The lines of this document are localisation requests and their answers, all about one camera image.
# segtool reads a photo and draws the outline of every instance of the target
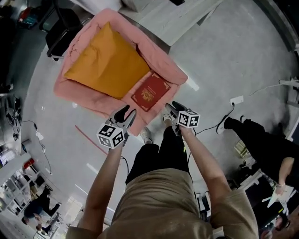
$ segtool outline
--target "black chair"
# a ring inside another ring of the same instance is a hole
[[[49,47],[47,56],[58,60],[59,57],[55,58],[55,56],[61,57],[63,55],[71,41],[82,29],[83,25],[72,9],[59,8],[58,0],[52,1],[54,7],[42,20],[39,29],[48,32],[46,35],[46,42]],[[50,31],[47,31],[43,28],[43,25],[54,11],[57,12],[59,20],[54,24]]]

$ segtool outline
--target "black shorts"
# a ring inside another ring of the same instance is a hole
[[[165,129],[161,147],[157,144],[142,146],[136,155],[126,184],[142,174],[170,168],[189,173],[187,152],[182,136],[176,136],[172,127]]]

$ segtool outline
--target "red cable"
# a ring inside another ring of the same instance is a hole
[[[108,155],[103,149],[101,149],[95,142],[93,142],[77,125],[75,125],[76,129],[83,134],[95,147],[97,147],[100,151],[102,151],[104,154]]]

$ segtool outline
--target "white cable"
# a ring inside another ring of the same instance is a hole
[[[266,86],[265,88],[256,90],[255,92],[253,92],[253,93],[252,93],[251,95],[249,95],[249,96],[252,96],[252,95],[254,95],[254,94],[257,93],[257,92],[266,90],[266,89],[268,89],[268,88],[270,88],[270,87],[279,86],[279,85],[284,85],[284,84],[289,84],[290,82],[295,82],[295,81],[299,81],[299,80],[292,80],[292,81],[288,81],[288,82],[285,82],[285,83],[282,83],[282,84],[275,84],[275,85]]]

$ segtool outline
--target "sneaker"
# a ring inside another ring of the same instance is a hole
[[[224,128],[224,122],[225,122],[225,120],[226,120],[228,117],[229,117],[228,115],[225,115],[225,116],[223,117],[223,119],[221,120],[221,122],[219,123],[219,125],[217,126],[217,128],[216,128],[216,133],[217,133],[217,134],[221,134],[221,133],[223,133],[223,131],[225,130],[225,128]]]
[[[247,118],[244,115],[242,115],[240,117],[240,122],[243,124],[245,120],[247,120]]]
[[[149,141],[153,143],[151,132],[147,127],[144,127],[142,131],[140,132],[140,136],[143,139],[144,143],[148,143]]]
[[[162,116],[163,122],[165,123],[166,120],[170,120],[172,122],[172,118],[169,114],[164,114]]]

